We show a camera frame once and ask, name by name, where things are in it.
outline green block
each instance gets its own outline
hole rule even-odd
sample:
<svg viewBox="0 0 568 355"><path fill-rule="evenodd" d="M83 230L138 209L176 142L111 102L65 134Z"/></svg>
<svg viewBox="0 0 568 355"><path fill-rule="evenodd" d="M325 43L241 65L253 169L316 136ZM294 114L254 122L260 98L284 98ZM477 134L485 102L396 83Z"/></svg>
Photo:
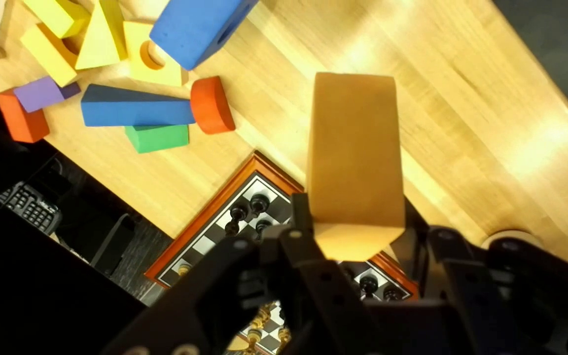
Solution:
<svg viewBox="0 0 568 355"><path fill-rule="evenodd" d="M189 144L189 126L126 126L126 136L140 152L156 152Z"/></svg>

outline blue block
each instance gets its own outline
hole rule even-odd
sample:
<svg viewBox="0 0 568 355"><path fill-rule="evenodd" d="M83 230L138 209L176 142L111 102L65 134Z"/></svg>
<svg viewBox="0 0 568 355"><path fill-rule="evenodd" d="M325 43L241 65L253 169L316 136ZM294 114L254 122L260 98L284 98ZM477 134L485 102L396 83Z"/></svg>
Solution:
<svg viewBox="0 0 568 355"><path fill-rule="evenodd" d="M219 51L256 0L170 0L150 31L183 69Z"/></svg>
<svg viewBox="0 0 568 355"><path fill-rule="evenodd" d="M89 85L83 96L85 126L191 124L189 100L116 86Z"/></svg>

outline purple block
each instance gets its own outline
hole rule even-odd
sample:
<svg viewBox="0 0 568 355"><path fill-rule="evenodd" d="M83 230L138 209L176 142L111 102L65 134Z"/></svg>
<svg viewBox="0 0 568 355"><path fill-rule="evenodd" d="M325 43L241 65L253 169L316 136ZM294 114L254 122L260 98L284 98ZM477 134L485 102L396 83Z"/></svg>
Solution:
<svg viewBox="0 0 568 355"><path fill-rule="evenodd" d="M77 92L81 92L79 83L59 86L51 77L43 77L14 88L14 96L22 102L26 112L36 112L45 106L63 102Z"/></svg>

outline orange block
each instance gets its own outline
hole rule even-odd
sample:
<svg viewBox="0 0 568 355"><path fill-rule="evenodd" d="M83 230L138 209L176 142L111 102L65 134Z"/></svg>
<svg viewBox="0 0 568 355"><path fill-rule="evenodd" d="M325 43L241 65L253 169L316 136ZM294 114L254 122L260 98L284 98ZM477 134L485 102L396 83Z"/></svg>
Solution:
<svg viewBox="0 0 568 355"><path fill-rule="evenodd" d="M49 134L43 110L28 114L12 90L0 92L0 110L8 124L8 132L16 142L40 142Z"/></svg>
<svg viewBox="0 0 568 355"><path fill-rule="evenodd" d="M191 85L189 106L205 134L231 132L233 122L221 77L199 79Z"/></svg>

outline wooden table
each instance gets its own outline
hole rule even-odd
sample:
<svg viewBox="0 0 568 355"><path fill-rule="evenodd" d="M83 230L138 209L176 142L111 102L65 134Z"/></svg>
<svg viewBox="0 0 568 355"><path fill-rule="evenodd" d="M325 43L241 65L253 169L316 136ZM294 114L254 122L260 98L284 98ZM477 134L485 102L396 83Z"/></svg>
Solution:
<svg viewBox="0 0 568 355"><path fill-rule="evenodd" d="M154 19L166 0L122 4ZM16 41L32 21L16 4L0 90L43 75ZM85 128L75 98L47 110L49 142L174 236L253 148L304 183L318 71L396 77L404 193L430 223L473 242L527 228L568 258L568 100L489 0L260 0L191 73L223 77L237 134L191 130L189 148L138 156L120 128ZM187 94L124 65L81 81Z"/></svg>

